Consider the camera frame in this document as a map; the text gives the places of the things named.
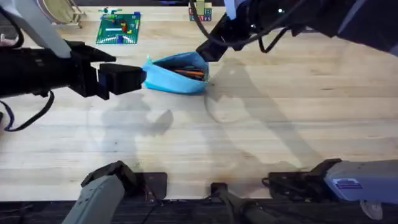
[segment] blue pouch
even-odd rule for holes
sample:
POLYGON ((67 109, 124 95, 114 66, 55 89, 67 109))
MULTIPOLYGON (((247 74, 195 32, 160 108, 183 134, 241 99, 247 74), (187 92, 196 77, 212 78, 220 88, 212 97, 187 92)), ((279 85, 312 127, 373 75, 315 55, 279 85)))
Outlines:
POLYGON ((144 82, 147 88, 184 94, 200 93, 205 90, 209 74, 209 64, 197 52, 175 54, 158 60, 151 60, 148 57, 142 69, 147 72, 144 82), (184 66, 195 66, 202 69, 205 74, 203 81, 194 80, 163 68, 184 66))

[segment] lego brick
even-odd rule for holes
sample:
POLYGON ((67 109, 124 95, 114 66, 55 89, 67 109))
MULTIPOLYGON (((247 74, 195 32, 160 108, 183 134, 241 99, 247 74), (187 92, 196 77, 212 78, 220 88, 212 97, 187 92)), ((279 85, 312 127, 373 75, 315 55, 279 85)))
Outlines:
POLYGON ((208 21, 211 21, 211 15, 205 16, 204 20, 207 21, 207 22, 208 22, 208 21))
POLYGON ((211 15, 211 9, 205 8, 205 15, 211 15))
POLYGON ((198 15, 205 14, 205 0, 197 0, 197 13, 198 15))

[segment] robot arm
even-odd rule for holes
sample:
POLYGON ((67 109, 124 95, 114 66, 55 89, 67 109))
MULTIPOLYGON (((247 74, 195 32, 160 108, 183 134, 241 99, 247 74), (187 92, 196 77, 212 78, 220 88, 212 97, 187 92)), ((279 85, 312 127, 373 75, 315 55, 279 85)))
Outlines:
POLYGON ((286 33, 299 35, 306 27, 348 41, 364 44, 398 56, 398 2, 395 0, 225 0, 227 13, 197 52, 208 62, 217 62, 228 47, 241 50, 258 41, 261 52, 271 51, 286 33), (280 34, 264 48, 261 37, 274 29, 280 34))

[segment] black cable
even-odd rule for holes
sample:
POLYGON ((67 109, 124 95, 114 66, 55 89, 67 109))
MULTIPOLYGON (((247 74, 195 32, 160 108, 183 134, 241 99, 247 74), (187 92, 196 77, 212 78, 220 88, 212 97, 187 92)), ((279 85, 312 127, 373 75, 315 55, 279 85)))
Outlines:
POLYGON ((305 3, 307 0, 300 0, 298 3, 296 3, 289 11, 287 11, 283 16, 281 16, 280 18, 278 18, 277 20, 275 20, 273 23, 271 23, 271 25, 269 25, 267 28, 265 28, 263 31, 261 31, 260 33, 256 34, 254 37, 251 37, 247 40, 241 40, 241 41, 237 41, 237 42, 223 42, 220 41, 216 38, 214 38, 213 36, 211 36, 206 28, 203 26, 203 24, 200 22, 199 17, 198 17, 198 13, 197 13, 197 9, 195 7, 195 4, 193 3, 193 0, 189 0, 191 9, 192 9, 192 13, 193 13, 193 19, 195 20, 195 22, 197 23, 200 31, 203 33, 203 35, 205 35, 207 37, 208 40, 220 45, 220 46, 224 46, 224 47, 239 47, 242 45, 246 45, 249 44, 255 40, 260 39, 263 35, 268 34, 271 30, 273 30, 275 27, 277 27, 279 24, 281 24, 282 22, 284 22, 298 7, 300 7, 303 3, 305 3))
POLYGON ((264 44, 262 43, 262 37, 260 37, 260 38, 259 38, 259 46, 260 46, 261 52, 262 52, 262 53, 268 53, 268 52, 270 52, 270 51, 275 47, 275 45, 278 43, 278 41, 280 40, 280 38, 282 38, 283 35, 284 35, 288 30, 290 30, 289 27, 283 28, 283 29, 278 33, 278 35, 274 38, 274 40, 268 45, 268 47, 267 47, 266 49, 264 49, 264 44))
POLYGON ((147 221, 147 219, 149 218, 149 216, 152 214, 152 212, 154 212, 155 208, 157 208, 158 204, 154 205, 148 212, 148 214, 145 216, 145 218, 143 219, 143 221, 141 222, 141 224, 145 224, 145 222, 147 221))
POLYGON ((7 103, 0 100, 0 104, 2 104, 5 107, 7 114, 10 117, 10 122, 4 128, 4 130, 7 132, 21 131, 21 130, 29 127, 31 124, 33 124, 35 121, 37 121, 39 118, 43 117, 43 115, 45 115, 50 110, 52 104, 54 103, 54 99, 55 99, 54 93, 51 90, 49 92, 50 92, 50 98, 49 98, 48 102, 45 104, 45 106, 43 107, 43 109, 41 109, 37 114, 35 114, 33 117, 31 117, 31 119, 27 120, 25 123, 20 125, 18 128, 14 128, 14 129, 12 129, 12 125, 14 124, 14 121, 15 121, 14 113, 12 112, 10 106, 7 105, 7 103))
POLYGON ((5 49, 16 49, 16 48, 20 48, 22 47, 22 45, 25 42, 25 38, 24 38, 24 34, 21 31, 21 28, 19 28, 19 26, 16 24, 16 22, 12 19, 12 17, 0 6, 0 13, 11 23, 11 25, 14 26, 15 30, 18 33, 18 40, 17 42, 12 45, 12 46, 1 46, 1 48, 5 48, 5 49))

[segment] gray robot arm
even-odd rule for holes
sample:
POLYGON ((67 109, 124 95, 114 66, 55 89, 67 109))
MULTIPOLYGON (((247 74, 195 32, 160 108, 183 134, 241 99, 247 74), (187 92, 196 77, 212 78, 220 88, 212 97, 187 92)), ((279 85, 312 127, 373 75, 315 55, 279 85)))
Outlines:
POLYGON ((116 175, 91 181, 82 188, 63 224, 109 224, 124 196, 124 187, 116 175))

